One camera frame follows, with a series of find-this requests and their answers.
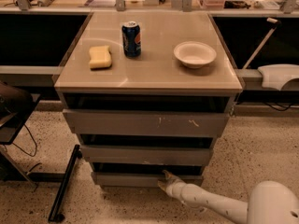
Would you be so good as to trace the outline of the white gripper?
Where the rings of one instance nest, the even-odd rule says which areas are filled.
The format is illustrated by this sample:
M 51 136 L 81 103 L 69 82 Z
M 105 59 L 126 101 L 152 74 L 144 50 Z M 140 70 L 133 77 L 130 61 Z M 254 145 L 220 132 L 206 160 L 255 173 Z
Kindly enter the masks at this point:
M 179 200 L 181 203 L 199 203 L 197 194 L 199 187 L 194 184 L 188 184 L 178 179 L 178 177 L 167 170 L 163 170 L 166 184 L 158 181 L 157 185 L 165 191 L 169 197 Z

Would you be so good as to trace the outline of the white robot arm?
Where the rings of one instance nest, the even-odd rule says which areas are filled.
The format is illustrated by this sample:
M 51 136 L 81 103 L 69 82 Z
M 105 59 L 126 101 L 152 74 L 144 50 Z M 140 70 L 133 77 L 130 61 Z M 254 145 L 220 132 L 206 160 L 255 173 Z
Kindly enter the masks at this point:
M 191 209 L 210 209 L 234 224 L 299 224 L 299 200 L 278 182 L 259 183 L 246 203 L 186 183 L 168 171 L 164 175 L 165 181 L 158 181 L 158 187 Z

